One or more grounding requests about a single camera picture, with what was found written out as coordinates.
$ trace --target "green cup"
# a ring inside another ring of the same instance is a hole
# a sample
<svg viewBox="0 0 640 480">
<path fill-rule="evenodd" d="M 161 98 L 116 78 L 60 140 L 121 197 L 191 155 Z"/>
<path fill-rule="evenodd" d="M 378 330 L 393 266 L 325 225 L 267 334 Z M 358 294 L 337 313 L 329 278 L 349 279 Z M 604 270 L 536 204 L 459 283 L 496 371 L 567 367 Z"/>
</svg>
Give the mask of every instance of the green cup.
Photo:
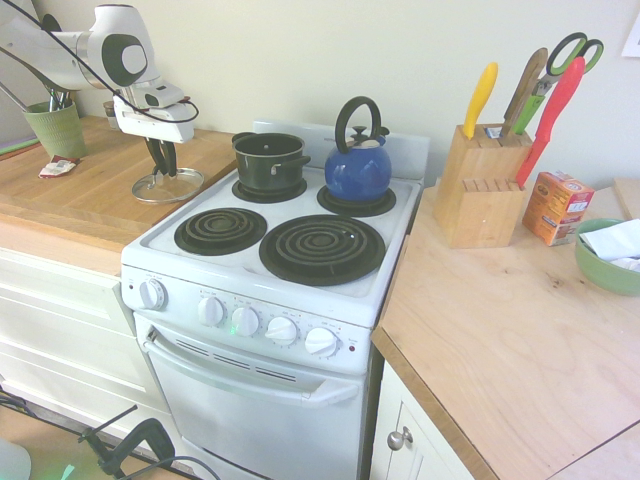
<svg viewBox="0 0 640 480">
<path fill-rule="evenodd" d="M 38 103 L 31 105 L 24 116 L 50 157 L 80 158 L 87 154 L 75 103 L 53 112 L 48 102 Z"/>
</svg>

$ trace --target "green bowl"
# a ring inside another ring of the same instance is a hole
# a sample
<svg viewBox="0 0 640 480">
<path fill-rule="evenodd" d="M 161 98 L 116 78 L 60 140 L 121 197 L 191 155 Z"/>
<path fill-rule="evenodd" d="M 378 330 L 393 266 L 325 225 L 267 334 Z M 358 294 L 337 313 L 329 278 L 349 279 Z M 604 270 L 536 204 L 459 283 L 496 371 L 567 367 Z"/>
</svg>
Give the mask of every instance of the green bowl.
<svg viewBox="0 0 640 480">
<path fill-rule="evenodd" d="M 581 233 L 607 228 L 624 220 L 598 218 L 586 220 L 576 229 L 576 262 L 590 281 L 618 295 L 640 295 L 640 272 L 627 270 L 598 258 L 580 238 Z"/>
</svg>

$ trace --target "cabinet door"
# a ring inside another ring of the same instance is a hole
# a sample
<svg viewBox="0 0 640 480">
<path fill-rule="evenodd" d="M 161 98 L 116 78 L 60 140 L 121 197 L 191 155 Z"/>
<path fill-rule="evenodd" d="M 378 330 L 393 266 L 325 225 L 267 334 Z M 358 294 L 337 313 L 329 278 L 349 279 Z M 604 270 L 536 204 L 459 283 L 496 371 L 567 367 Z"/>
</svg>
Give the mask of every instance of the cabinet door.
<svg viewBox="0 0 640 480">
<path fill-rule="evenodd" d="M 398 450 L 387 445 L 392 432 L 406 427 L 412 441 Z M 473 480 L 418 401 L 388 363 L 380 390 L 371 461 L 371 480 Z"/>
<path fill-rule="evenodd" d="M 405 427 L 411 435 L 412 441 L 405 440 L 404 446 L 391 454 L 387 478 L 389 480 L 451 480 L 456 478 L 420 429 L 418 422 L 411 416 L 407 405 L 402 404 L 396 432 L 403 432 Z"/>
</svg>

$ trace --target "oven door handle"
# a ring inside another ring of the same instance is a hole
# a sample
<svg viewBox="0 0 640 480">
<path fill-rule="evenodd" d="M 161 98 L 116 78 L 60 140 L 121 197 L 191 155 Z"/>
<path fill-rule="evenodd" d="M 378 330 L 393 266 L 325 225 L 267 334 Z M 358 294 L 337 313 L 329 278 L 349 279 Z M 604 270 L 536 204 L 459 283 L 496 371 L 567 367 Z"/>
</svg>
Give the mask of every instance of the oven door handle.
<svg viewBox="0 0 640 480">
<path fill-rule="evenodd" d="M 321 408 L 355 397 L 360 390 L 358 385 L 354 383 L 336 379 L 325 379 L 316 390 L 311 392 L 264 387 L 252 384 L 243 379 L 221 375 L 213 369 L 208 370 L 200 367 L 185 358 L 167 351 L 165 348 L 154 343 L 154 341 L 144 342 L 143 348 L 172 369 L 194 380 L 226 392 L 258 400 L 284 405 L 297 405 L 306 408 Z"/>
</svg>

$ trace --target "stove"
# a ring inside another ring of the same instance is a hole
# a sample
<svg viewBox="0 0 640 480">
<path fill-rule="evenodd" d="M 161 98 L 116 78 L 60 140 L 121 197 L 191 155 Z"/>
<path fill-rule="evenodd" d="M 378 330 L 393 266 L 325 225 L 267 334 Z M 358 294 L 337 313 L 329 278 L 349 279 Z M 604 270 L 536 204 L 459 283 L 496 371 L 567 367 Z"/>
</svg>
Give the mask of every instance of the stove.
<svg viewBox="0 0 640 480">
<path fill-rule="evenodd" d="M 370 335 L 417 207 L 429 139 L 388 136 L 389 190 L 354 203 L 325 185 L 333 127 L 258 120 L 254 131 L 305 141 L 303 182 L 265 195 L 231 172 L 124 249 L 123 298 L 194 456 L 231 478 L 355 480 L 380 373 Z M 212 431 L 246 436 L 218 441 Z"/>
</svg>

